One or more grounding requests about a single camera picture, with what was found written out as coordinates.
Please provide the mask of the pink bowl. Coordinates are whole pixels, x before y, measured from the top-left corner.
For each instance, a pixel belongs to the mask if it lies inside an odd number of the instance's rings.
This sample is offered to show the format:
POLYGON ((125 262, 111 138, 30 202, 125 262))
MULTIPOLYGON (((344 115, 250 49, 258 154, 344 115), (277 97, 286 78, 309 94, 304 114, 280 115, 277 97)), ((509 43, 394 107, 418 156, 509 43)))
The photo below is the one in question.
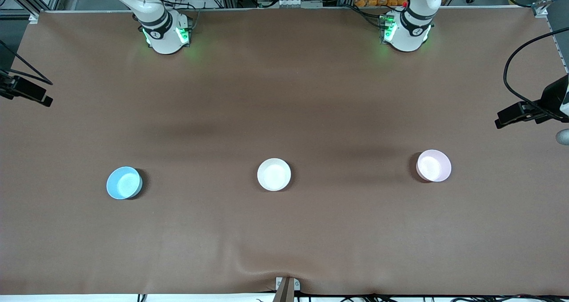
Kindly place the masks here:
POLYGON ((415 168, 423 180, 443 182, 451 176, 453 165, 445 153, 429 149, 419 154, 415 168))

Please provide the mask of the blue bowl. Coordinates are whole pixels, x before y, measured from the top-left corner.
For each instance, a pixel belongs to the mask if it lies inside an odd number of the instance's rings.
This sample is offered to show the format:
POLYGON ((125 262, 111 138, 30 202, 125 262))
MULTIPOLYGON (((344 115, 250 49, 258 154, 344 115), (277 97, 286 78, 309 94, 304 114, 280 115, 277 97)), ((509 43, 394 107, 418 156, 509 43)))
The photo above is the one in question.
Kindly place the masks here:
POLYGON ((144 181, 137 169, 122 166, 108 176, 106 192, 114 199, 130 199, 138 195, 143 184, 144 181))

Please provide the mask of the white bowl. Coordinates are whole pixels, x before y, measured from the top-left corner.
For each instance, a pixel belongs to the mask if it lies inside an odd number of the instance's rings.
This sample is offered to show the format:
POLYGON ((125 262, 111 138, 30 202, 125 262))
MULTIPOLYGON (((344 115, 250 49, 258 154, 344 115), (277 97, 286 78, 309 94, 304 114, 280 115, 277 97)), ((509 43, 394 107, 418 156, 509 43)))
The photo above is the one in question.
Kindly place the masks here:
POLYGON ((258 183, 267 191, 281 191, 285 189, 291 178, 292 170, 290 166, 279 158, 266 159, 257 169, 258 183))

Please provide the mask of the brown table mat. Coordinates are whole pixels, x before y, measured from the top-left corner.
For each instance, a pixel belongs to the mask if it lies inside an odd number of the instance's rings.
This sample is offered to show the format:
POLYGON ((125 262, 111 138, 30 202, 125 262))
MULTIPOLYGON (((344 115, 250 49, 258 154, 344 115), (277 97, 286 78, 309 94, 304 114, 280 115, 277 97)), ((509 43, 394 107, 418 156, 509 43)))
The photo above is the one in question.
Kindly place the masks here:
POLYGON ((0 100, 0 294, 569 296, 569 147, 496 129, 521 8, 444 8, 411 53, 345 9, 203 12, 160 55, 128 13, 44 13, 19 53, 51 107, 0 100), (425 150, 453 165, 416 171, 425 150), (264 160, 292 171, 281 191, 264 160), (138 170, 137 196, 106 191, 138 170))

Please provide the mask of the metal table edge clamp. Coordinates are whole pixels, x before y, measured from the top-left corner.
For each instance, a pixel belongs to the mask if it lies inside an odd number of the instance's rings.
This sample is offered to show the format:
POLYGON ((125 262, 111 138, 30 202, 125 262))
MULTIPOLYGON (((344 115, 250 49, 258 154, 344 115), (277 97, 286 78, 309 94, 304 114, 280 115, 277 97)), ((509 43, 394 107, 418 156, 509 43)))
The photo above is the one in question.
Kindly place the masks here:
POLYGON ((293 277, 276 278, 276 294, 272 302, 297 302, 295 293, 301 290, 300 280, 293 277))

